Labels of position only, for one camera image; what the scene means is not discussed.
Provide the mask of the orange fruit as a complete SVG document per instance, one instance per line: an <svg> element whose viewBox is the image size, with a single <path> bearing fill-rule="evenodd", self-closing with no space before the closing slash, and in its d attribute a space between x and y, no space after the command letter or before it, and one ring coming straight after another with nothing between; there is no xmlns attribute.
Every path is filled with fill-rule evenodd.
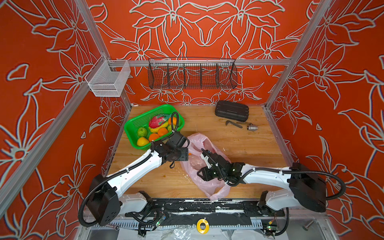
<svg viewBox="0 0 384 240"><path fill-rule="evenodd" d="M159 138L160 138L160 136L159 136L157 133L152 133L152 134L149 136L148 140L149 140L150 142L152 142L152 141L155 141L155 140L157 140L157 139L159 139Z"/></svg>
<svg viewBox="0 0 384 240"><path fill-rule="evenodd" d="M176 117L170 117L170 118L168 119L168 124L169 124L170 126L176 126L177 123L178 123L178 120L177 120Z"/></svg>
<svg viewBox="0 0 384 240"><path fill-rule="evenodd" d="M164 135L166 135L166 134L168 134L168 133L169 133L169 131L168 131L167 128L160 128L160 129L158 130L158 132L157 132L157 134L158 134L160 137L162 137L162 136L164 136Z"/></svg>

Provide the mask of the pink dragon fruit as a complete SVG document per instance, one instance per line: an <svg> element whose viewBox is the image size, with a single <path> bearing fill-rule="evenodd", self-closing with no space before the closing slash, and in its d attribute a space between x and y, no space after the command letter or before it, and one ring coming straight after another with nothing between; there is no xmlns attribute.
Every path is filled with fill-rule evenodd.
<svg viewBox="0 0 384 240"><path fill-rule="evenodd" d="M149 121L149 127L151 129L156 129L162 126L164 123L168 121L168 119L171 117L170 114L159 114L154 117Z"/></svg>

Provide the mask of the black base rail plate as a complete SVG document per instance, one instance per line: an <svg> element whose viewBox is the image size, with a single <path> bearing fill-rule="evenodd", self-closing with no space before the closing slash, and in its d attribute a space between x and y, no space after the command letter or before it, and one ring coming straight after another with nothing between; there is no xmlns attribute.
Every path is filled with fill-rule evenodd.
<svg viewBox="0 0 384 240"><path fill-rule="evenodd" d="M285 210L269 211L259 208L256 199L153 199L154 208L170 214L244 214L247 217L284 217Z"/></svg>

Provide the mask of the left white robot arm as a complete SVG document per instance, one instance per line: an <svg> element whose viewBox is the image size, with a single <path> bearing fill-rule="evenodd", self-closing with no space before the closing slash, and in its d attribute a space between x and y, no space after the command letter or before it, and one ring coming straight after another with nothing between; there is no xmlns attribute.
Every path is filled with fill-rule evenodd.
<svg viewBox="0 0 384 240"><path fill-rule="evenodd" d="M79 223L83 227L109 224L121 213L120 198L134 183L166 162L173 168L175 162L187 161L189 145L190 140L173 128L170 136L150 142L150 148L130 165L109 176L94 177L79 207Z"/></svg>

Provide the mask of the white mesh wall basket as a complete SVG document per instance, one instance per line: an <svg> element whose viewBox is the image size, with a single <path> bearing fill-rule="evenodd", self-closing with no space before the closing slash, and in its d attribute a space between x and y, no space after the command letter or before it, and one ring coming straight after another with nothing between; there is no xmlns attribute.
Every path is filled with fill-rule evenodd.
<svg viewBox="0 0 384 240"><path fill-rule="evenodd" d="M85 80L96 97L120 97L130 74L128 61L109 61L101 56Z"/></svg>

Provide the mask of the yellow orange mango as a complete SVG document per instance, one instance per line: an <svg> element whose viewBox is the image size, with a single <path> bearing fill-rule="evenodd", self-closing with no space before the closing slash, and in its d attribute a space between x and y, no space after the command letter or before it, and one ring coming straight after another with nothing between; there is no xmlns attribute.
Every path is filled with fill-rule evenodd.
<svg viewBox="0 0 384 240"><path fill-rule="evenodd" d="M140 137L137 140L137 146L138 147L144 147L144 146L146 146L149 143L150 143L150 141L148 139L146 139L145 137Z"/></svg>

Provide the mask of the yellow banana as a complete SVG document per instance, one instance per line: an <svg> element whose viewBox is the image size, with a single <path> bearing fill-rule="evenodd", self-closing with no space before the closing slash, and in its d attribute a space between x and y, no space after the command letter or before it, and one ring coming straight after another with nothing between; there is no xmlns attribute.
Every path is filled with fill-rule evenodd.
<svg viewBox="0 0 384 240"><path fill-rule="evenodd" d="M162 124L161 126L157 127L157 128L151 128L149 127L149 130L152 132L152 133L157 133L160 129L162 128L167 128L169 125L168 122L165 122L164 124Z"/></svg>

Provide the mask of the black plastic case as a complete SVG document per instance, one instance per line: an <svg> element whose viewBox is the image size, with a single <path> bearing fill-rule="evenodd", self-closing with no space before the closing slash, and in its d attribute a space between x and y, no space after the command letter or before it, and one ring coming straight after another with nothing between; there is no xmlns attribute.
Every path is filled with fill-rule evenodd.
<svg viewBox="0 0 384 240"><path fill-rule="evenodd" d="M215 115L238 122L246 122L249 118L249 107L241 103L220 100L217 102Z"/></svg>

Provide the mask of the metal drill chuck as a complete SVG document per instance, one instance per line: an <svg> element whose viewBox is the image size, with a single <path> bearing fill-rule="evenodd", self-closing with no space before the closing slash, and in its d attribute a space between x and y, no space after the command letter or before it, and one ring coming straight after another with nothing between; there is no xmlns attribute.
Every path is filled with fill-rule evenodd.
<svg viewBox="0 0 384 240"><path fill-rule="evenodd" d="M255 132L255 131L258 130L258 126L250 124L250 125L247 126L247 130L251 131L251 132Z"/></svg>

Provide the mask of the green plastic basket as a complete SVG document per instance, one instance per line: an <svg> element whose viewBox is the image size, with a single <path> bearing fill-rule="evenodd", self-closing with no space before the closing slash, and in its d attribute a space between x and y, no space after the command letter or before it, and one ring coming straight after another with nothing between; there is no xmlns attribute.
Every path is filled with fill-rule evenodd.
<svg viewBox="0 0 384 240"><path fill-rule="evenodd" d="M159 107L156 107L152 110L149 110L141 115L138 115L130 120L128 120L125 123L124 130L126 132L126 135L132 145L133 148L137 150L143 150L146 151L150 148L151 144L147 144L144 147L138 147L137 146L137 140L139 137L137 136L137 130L140 127L145 127L148 130L148 135L146 139L149 138L149 136L152 134L152 132L149 130L149 121L152 119L152 117L159 115L159 114L173 114L174 112L179 114L179 122L178 122L178 127L177 130L180 131L184 125L185 125L185 120L181 116L181 114L171 105L161 105ZM168 134L160 137L157 140L163 140L169 137L172 134L172 132L169 132Z"/></svg>

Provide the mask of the yellow tape roll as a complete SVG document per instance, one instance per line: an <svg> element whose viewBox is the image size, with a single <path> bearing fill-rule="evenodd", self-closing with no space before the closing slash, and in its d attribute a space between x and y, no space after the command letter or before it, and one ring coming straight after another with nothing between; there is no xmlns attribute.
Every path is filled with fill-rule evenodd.
<svg viewBox="0 0 384 240"><path fill-rule="evenodd" d="M207 234L210 230L209 222L206 219L198 220L196 227L197 227L198 233L202 235Z"/></svg>

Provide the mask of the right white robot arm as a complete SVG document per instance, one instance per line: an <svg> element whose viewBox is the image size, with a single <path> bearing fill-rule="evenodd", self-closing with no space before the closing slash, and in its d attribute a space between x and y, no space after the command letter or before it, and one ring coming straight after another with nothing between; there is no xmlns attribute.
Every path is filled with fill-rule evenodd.
<svg viewBox="0 0 384 240"><path fill-rule="evenodd" d="M205 182L218 179L230 187L240 184L279 187L280 190L275 192L264 191L260 197L259 209L270 212L302 206L324 213L327 202L342 197L347 189L338 176L311 171L299 163L284 168L257 167L240 162L230 163L208 150L202 151L201 158L206 167L198 171L198 176Z"/></svg>

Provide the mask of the black hex key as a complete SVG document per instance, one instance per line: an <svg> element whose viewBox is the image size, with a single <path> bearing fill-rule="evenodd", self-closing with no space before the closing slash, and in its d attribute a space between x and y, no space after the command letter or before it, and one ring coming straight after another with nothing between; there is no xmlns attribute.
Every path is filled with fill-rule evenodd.
<svg viewBox="0 0 384 240"><path fill-rule="evenodd" d="M240 124L237 124L237 123L232 122L232 121L226 121L226 126L228 126L228 125L233 125L233 126L240 128L240 129L243 128L243 126L241 126Z"/></svg>

